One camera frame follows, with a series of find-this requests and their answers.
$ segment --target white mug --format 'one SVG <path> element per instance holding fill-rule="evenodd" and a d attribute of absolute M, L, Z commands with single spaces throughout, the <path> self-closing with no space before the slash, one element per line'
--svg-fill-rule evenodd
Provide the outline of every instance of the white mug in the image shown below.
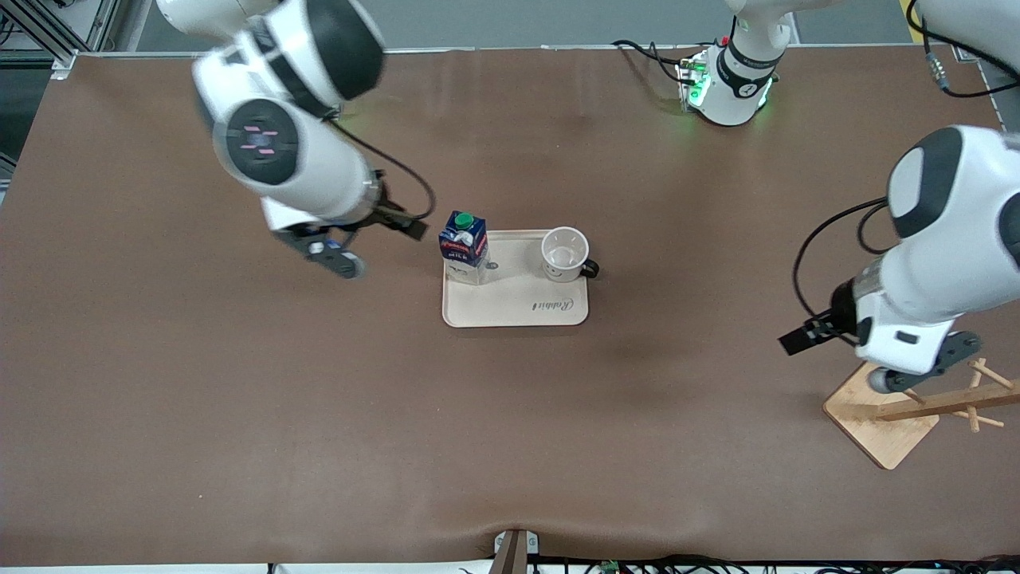
<path fill-rule="evenodd" d="M 546 276 L 566 282 L 583 274 L 595 278 L 599 263 L 588 258 L 588 238 L 572 226 L 558 226 L 542 238 L 542 266 Z"/>

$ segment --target table surface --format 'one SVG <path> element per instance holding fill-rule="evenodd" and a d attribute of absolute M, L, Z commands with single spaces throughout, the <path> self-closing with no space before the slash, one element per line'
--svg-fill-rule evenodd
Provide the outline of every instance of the table surface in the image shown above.
<path fill-rule="evenodd" d="M 740 127 L 680 113 L 633 52 L 390 58 L 346 122 L 434 182 L 434 225 L 575 225 L 602 264 L 584 324 L 495 330 L 443 323 L 431 239 L 364 231 L 357 281 L 277 243 L 216 163 L 189 63 L 79 58 L 0 211 L 0 563 L 463 560 L 508 527 L 551 556 L 1016 550 L 1020 411 L 978 435 L 947 419 L 880 471 L 821 410 L 850 350 L 775 341 L 804 319 L 811 228 L 929 132 L 997 125 L 919 47 L 790 50 Z M 869 260 L 853 224 L 805 260 L 819 306 Z M 961 327 L 1015 376 L 1018 321 Z M 967 376 L 946 379 L 923 390 Z"/>

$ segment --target wooden base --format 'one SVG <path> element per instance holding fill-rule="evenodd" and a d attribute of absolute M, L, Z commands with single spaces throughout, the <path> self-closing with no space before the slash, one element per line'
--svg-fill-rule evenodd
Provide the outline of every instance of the wooden base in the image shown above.
<path fill-rule="evenodd" d="M 864 453 L 885 469 L 895 469 L 938 423 L 938 415 L 879 421 L 877 407 L 908 399 L 897 393 L 881 395 L 868 386 L 875 365 L 865 363 L 828 398 L 822 409 Z"/>

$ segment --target mug handle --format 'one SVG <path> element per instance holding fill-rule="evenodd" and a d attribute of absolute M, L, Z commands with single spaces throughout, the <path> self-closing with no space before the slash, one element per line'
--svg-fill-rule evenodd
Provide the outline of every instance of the mug handle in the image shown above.
<path fill-rule="evenodd" d="M 585 259 L 580 265 L 580 273 L 589 278 L 599 276 L 599 263 L 593 261 L 592 259 Z"/>

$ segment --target green cap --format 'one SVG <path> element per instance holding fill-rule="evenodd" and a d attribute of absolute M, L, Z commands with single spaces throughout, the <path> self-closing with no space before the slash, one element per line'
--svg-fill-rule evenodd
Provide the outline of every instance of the green cap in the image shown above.
<path fill-rule="evenodd" d="M 468 213 L 467 211 L 461 211 L 460 213 L 457 213 L 456 217 L 453 218 L 453 224 L 456 225 L 457 228 L 467 228 L 471 226 L 471 223 L 473 222 L 474 215 Z"/>

